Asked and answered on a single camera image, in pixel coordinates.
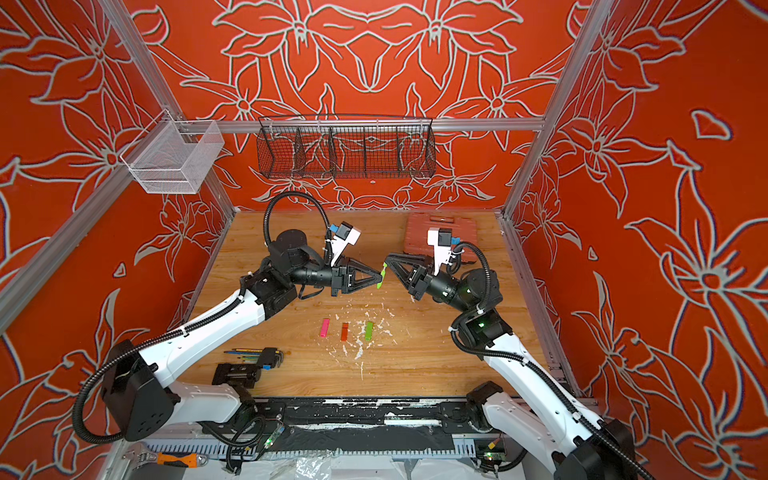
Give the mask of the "pink usb drive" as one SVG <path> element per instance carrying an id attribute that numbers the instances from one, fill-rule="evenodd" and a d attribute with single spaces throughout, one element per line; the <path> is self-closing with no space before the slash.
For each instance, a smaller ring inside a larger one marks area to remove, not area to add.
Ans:
<path id="1" fill-rule="evenodd" d="M 328 336 L 329 327 L 330 327 L 330 319 L 324 318 L 322 321 L 321 330 L 320 330 L 321 338 L 326 338 Z"/>

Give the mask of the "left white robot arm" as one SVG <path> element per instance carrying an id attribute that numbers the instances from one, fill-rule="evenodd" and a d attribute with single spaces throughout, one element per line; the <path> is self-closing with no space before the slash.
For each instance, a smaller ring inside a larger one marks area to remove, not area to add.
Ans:
<path id="1" fill-rule="evenodd" d="M 185 385 L 181 374 L 229 339 L 275 317 L 293 301 L 307 299 L 308 286 L 338 296 L 382 281 L 376 269 L 344 256 L 344 249 L 360 237 L 346 222 L 323 221 L 322 252 L 308 246 L 301 230 L 271 237 L 272 211 L 291 197 L 321 204 L 300 191 L 280 193 L 267 204 L 263 236 L 268 255 L 256 271 L 240 278 L 229 297 L 158 337 L 112 348 L 74 401 L 71 424 L 79 439 L 95 445 L 137 441 L 166 424 L 230 421 L 246 402 L 242 394 L 227 384 Z"/>

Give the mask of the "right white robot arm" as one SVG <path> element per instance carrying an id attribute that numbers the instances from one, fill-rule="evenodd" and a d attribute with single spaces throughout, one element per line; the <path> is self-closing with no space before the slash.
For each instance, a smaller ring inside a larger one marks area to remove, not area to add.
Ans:
<path id="1" fill-rule="evenodd" d="M 484 428 L 521 447 L 510 466 L 523 466 L 528 478 L 651 478 L 636 458 L 628 428 L 603 419 L 557 382 L 502 319 L 497 273 L 476 245 L 436 246 L 431 257 L 392 253 L 385 262 L 414 299 L 428 295 L 456 309 L 449 327 L 453 344 L 484 361 L 524 401 L 517 405 L 493 382 L 467 396 Z"/>

